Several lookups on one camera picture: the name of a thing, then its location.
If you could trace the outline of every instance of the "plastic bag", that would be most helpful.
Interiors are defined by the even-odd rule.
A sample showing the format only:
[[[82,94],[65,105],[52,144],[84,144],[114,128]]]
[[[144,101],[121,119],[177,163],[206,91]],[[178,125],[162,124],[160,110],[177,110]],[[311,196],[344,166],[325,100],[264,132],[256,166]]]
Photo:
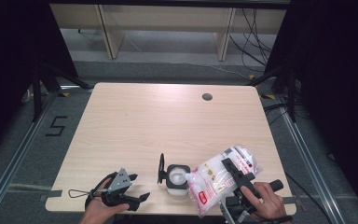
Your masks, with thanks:
[[[199,210],[199,217],[237,188],[222,163],[226,158],[230,158],[244,174],[253,173],[256,176],[261,171],[252,153],[243,146],[234,146],[186,174],[188,192]]]

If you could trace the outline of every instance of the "gray floor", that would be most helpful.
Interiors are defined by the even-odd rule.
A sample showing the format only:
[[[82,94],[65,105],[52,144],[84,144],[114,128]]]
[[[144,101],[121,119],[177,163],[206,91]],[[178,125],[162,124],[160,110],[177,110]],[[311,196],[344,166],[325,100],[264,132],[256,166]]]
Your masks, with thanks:
[[[212,34],[127,32],[120,52],[114,60],[107,58],[99,31],[82,30],[79,34],[77,30],[62,30],[62,34],[79,75],[89,84],[99,81],[164,82],[172,73],[174,77],[170,77],[170,81],[167,82],[243,85],[249,81],[249,75],[261,75],[243,66],[241,53],[236,50],[232,42],[228,46],[226,60],[218,62]],[[245,42],[241,34],[234,35],[233,38],[240,45]],[[272,46],[275,35],[261,35],[260,39],[266,45]],[[262,60],[257,48],[247,50]],[[258,67],[260,64],[250,57],[244,57],[243,62],[252,68],[263,69]],[[202,77],[203,80],[195,81],[193,75],[196,78]],[[273,79],[259,85],[259,93],[270,94],[272,83]],[[50,213],[44,208],[44,203],[89,97],[90,93],[87,91],[71,91],[68,97],[54,98],[41,127],[35,134],[30,150],[21,162],[19,171],[0,203],[0,223],[78,222],[81,214]],[[263,106],[274,105],[277,101],[263,99],[262,104]],[[2,138],[0,177],[21,144],[22,137],[27,134],[31,126],[32,106],[31,99],[19,109]],[[60,115],[69,115],[67,119],[62,120],[65,132],[60,138],[46,137],[47,133],[54,132],[49,125],[56,116]],[[327,203],[323,202],[323,197],[315,188],[298,145],[287,128],[284,116],[284,111],[280,109],[267,114],[283,168],[324,207]],[[320,175],[334,196],[338,211],[346,223],[358,223],[358,199],[339,167],[326,157],[328,148],[301,106],[296,108],[296,118],[296,125],[310,149],[312,158],[318,164]],[[296,183],[289,179],[289,185],[293,194],[297,194],[303,203],[303,206],[297,208],[294,223],[328,223],[321,210]],[[200,220],[192,219],[190,222],[200,223]]]

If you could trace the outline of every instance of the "black cable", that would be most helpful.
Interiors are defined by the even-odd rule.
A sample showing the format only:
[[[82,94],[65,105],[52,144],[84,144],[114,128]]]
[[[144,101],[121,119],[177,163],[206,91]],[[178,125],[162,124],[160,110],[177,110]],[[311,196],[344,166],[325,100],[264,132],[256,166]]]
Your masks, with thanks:
[[[288,111],[284,111],[283,113],[281,113],[277,118],[275,118],[272,122],[270,122],[268,125],[271,125],[273,122],[277,121],[278,118],[280,118],[281,116],[283,116],[284,114],[286,114]]]
[[[270,110],[266,113],[266,116],[268,116],[271,111],[272,111],[272,109],[270,109]]]
[[[267,57],[267,56],[266,56],[266,54],[264,53],[264,50],[262,50],[262,48],[261,48],[260,39],[258,39],[258,35],[257,35],[257,23],[255,22],[255,17],[256,17],[256,14],[257,14],[257,9],[254,8],[253,12],[254,12],[254,24],[255,24],[255,32],[253,32],[253,36],[255,37],[255,41],[256,41],[257,44],[258,44],[258,48],[259,48],[259,50],[260,50],[260,54],[261,54],[261,57],[262,57],[263,60],[264,60],[264,63],[267,63],[267,61],[266,61],[266,57]]]
[[[328,223],[331,224],[332,222],[331,222],[330,217],[327,215],[326,211],[324,211],[324,209],[321,207],[321,205],[320,205],[318,202],[316,202],[316,200],[315,200],[312,196],[310,196],[310,194],[309,194],[297,181],[295,181],[295,179],[294,179],[292,176],[290,176],[289,174],[287,174],[286,171],[284,171],[284,174],[285,174],[287,177],[289,177],[289,179],[291,179],[293,182],[295,182],[295,184],[298,185],[298,187],[301,188],[301,189],[304,191],[305,194],[307,194],[307,196],[308,196],[308,197],[316,204],[316,206],[318,206],[318,208],[322,211],[322,213],[323,213],[324,216],[326,217]]]
[[[74,191],[74,192],[80,192],[80,193],[83,193],[83,194],[79,194],[79,195],[76,195],[76,196],[72,196],[71,192]],[[68,190],[68,195],[70,198],[79,198],[79,197],[83,197],[83,196],[86,196],[86,195],[89,195],[89,191],[84,191],[84,190],[78,190],[78,189],[69,189]]]
[[[261,71],[261,70],[257,70],[257,69],[253,69],[253,68],[250,68],[248,67],[246,64],[245,64],[245,61],[244,61],[244,58],[243,58],[243,54],[241,55],[241,61],[242,61],[242,64],[244,67],[246,67],[247,69],[251,70],[251,71],[254,71],[254,72],[259,72],[259,73],[264,73],[264,71]]]
[[[260,63],[263,66],[266,66],[263,62],[261,62],[260,60],[258,60],[255,56],[253,56],[251,53],[247,52],[245,49],[243,49],[242,47],[240,47],[237,42],[235,42],[235,40],[232,38],[232,36],[229,37],[231,39],[231,41],[235,44],[235,46],[237,46],[237,48],[242,51],[242,53],[245,53],[246,55],[248,55],[249,57],[251,57],[252,59],[254,59],[255,61],[257,61],[258,63]]]
[[[250,30],[248,37],[246,37],[245,34],[243,34],[243,36],[245,36],[246,40],[249,41],[249,43],[251,43],[251,44],[252,44],[254,47],[256,47],[256,48],[261,48],[262,50],[266,50],[266,51],[268,51],[268,52],[271,52],[271,49],[270,49],[268,46],[266,46],[265,44],[263,44],[261,41],[260,41],[260,43],[266,47],[265,49],[262,48],[260,45],[257,46],[256,44],[254,44],[254,43],[249,39],[249,38],[250,38],[250,35],[254,35],[255,39],[256,39],[256,40],[258,39],[258,35],[257,35],[257,34],[255,35],[255,33],[254,33],[254,31],[253,31],[253,27],[256,26],[255,16],[254,16],[254,22],[252,23],[252,26],[251,26],[251,23],[249,22],[248,18],[246,17],[245,11],[244,11],[243,9],[242,9],[242,14],[243,14],[243,17],[246,19],[246,22],[248,23],[249,30]]]
[[[255,22],[255,18],[256,18],[256,14],[257,14],[257,8],[254,8],[254,22]],[[254,37],[258,43],[258,46],[262,49],[262,50],[266,50],[266,49],[263,49],[261,47],[261,45],[263,45],[264,47],[266,47],[269,51],[272,51],[271,48],[269,48],[267,45],[265,45],[261,40],[260,38],[258,38],[258,32],[257,32],[257,23],[255,22],[255,32],[253,32],[254,34]]]
[[[279,108],[279,107],[282,107],[282,106],[287,106],[287,104],[276,104],[276,105],[268,105],[266,107],[264,107],[264,112],[267,112],[268,110],[273,110],[275,108]]]

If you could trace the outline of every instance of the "black object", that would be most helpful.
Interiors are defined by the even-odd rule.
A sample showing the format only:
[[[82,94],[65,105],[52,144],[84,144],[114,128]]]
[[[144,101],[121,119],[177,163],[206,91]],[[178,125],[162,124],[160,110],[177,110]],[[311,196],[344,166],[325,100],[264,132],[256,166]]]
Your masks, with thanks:
[[[325,1],[321,20],[298,78],[312,120],[358,196],[358,1]]]
[[[237,188],[233,191],[234,196],[226,197],[226,208],[228,214],[232,219],[238,219],[243,211],[246,211],[248,214],[252,214],[256,211],[255,207],[249,202],[249,200],[242,194],[241,186],[245,186],[248,188],[257,198],[260,198],[260,195],[255,191],[255,187],[251,183],[251,180],[255,179],[253,173],[249,173],[244,175],[242,171],[238,170],[238,168],[234,165],[230,158],[222,160],[222,163],[226,167],[226,170],[232,175],[235,183],[237,184]],[[277,179],[269,183],[273,191],[277,191],[279,189],[283,189],[283,183],[281,180]]]
[[[51,90],[48,80],[56,83],[56,76],[77,79],[50,6],[45,0],[0,0],[0,138],[36,74]],[[35,105],[36,117],[40,103]]]
[[[264,75],[248,84],[256,86],[271,77],[276,77],[272,90],[274,93],[283,93],[287,88],[287,110],[293,122],[296,122],[296,79],[300,67],[309,56],[313,34],[317,29],[316,24],[323,15],[322,1],[291,1],[268,58]]]
[[[158,184],[162,183],[162,180],[165,179],[165,183],[167,188],[169,189],[186,189],[187,188],[187,181],[181,185],[174,184],[171,179],[169,178],[170,173],[173,169],[179,168],[184,170],[186,173],[190,173],[190,167],[186,165],[179,165],[179,164],[171,164],[167,168],[167,172],[164,171],[164,153],[161,153],[159,156],[159,165],[158,165]]]
[[[129,211],[136,211],[140,203],[147,200],[150,193],[141,195],[139,198],[127,196],[124,193],[131,186],[131,181],[135,180],[138,175],[127,175],[125,169],[121,169],[118,173],[114,172],[104,178],[96,187],[89,192],[89,197],[86,200],[85,207],[89,205],[90,201],[97,192],[101,192],[103,203],[106,206],[116,206],[122,203],[130,205]],[[111,178],[105,186],[100,189],[101,184],[108,178]]]

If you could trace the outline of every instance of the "silver metal part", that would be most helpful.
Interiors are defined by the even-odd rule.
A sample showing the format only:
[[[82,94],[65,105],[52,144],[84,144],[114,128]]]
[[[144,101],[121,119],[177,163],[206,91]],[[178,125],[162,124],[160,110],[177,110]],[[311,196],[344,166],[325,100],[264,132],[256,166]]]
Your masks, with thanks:
[[[226,207],[226,204],[223,203],[222,201],[219,202],[219,206],[220,206],[220,211],[222,211],[223,216],[226,219],[226,223],[228,224],[235,224],[234,219],[232,219],[232,216],[229,214],[228,209]]]
[[[128,176],[126,170],[121,168],[115,179],[112,181],[108,188],[108,192],[112,192],[118,189],[124,189],[132,185],[130,177]]]
[[[29,148],[31,147],[31,144],[34,141],[37,131],[39,130],[39,127],[41,126],[42,121],[46,116],[48,108],[50,107],[51,103],[54,101],[56,97],[57,94],[48,95],[46,102],[43,105],[42,113],[40,114],[37,121],[31,124],[31,127],[29,128],[27,134],[22,139],[20,146],[18,147],[16,153],[14,154],[10,163],[8,164],[5,172],[2,174],[0,178],[0,202],[2,202],[11,181],[13,180],[14,176],[20,169],[22,161],[24,160],[25,156],[29,151]]]
[[[242,214],[238,218],[238,223],[242,223],[247,216],[249,216],[249,213],[246,210],[243,210]]]
[[[278,95],[277,99],[280,104],[284,103],[284,100],[281,95]],[[313,160],[312,155],[310,154],[310,150],[308,149],[300,130],[297,128],[296,124],[291,121],[287,113],[285,113],[284,108],[281,108],[281,111],[284,113],[284,121],[286,122],[290,134],[296,142],[298,152],[300,153],[301,158],[305,166],[307,167],[313,185],[321,196],[322,203],[324,204],[328,216],[333,223],[347,223],[345,217],[339,210],[336,199],[334,198],[330,188],[324,181],[323,175],[320,172],[318,165]]]

